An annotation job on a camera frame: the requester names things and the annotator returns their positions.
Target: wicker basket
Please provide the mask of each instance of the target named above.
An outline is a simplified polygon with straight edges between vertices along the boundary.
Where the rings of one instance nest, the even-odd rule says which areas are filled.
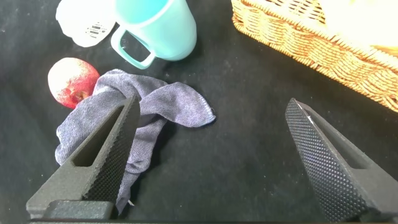
[[[317,0],[231,0],[238,31],[398,112],[398,58],[328,31]]]

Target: mug handle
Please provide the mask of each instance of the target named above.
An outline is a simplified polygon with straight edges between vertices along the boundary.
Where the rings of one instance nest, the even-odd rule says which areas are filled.
[[[136,59],[132,58],[127,52],[120,46],[120,41],[122,39],[122,36],[126,32],[125,29],[123,29],[121,26],[113,33],[112,38],[111,38],[111,46],[112,48],[120,55],[122,58],[124,58],[126,61],[128,61],[130,64],[133,66],[139,68],[139,69],[146,69],[151,65],[151,63],[155,60],[155,53],[148,49],[150,54],[148,55],[145,60],[139,62]]]

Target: basket rim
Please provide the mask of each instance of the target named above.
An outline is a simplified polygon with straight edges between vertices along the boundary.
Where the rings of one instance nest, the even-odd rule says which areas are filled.
[[[356,56],[359,56],[360,59],[364,60],[365,62],[374,63],[378,66],[398,72],[397,57],[376,49],[370,45],[355,43],[339,34],[332,34],[331,32],[328,32],[326,26],[320,25],[322,24],[321,22],[308,22],[308,19],[301,19],[298,15],[288,13],[287,11],[278,10],[280,6],[271,4],[266,0],[232,0],[232,2],[240,2],[246,7],[255,7],[267,15],[277,17],[292,26],[298,27],[314,35],[334,42],[336,45],[339,45],[340,47],[349,50]],[[235,12],[233,14],[233,19],[238,21]]]

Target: cloth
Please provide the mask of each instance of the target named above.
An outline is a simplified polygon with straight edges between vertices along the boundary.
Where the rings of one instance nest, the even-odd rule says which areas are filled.
[[[57,162],[62,165],[108,113],[132,96],[139,97],[141,117],[116,201],[119,213],[130,199],[131,185],[149,167],[156,139],[167,120],[195,128],[216,118],[205,99],[183,83],[168,85],[155,78],[112,70],[98,79],[93,95],[80,102],[57,128]]]

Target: apple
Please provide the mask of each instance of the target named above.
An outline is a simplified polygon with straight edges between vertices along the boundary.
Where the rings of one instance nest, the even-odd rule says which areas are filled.
[[[63,58],[49,71],[51,94],[63,106],[75,109],[76,105],[93,94],[97,70],[89,63],[77,58]]]

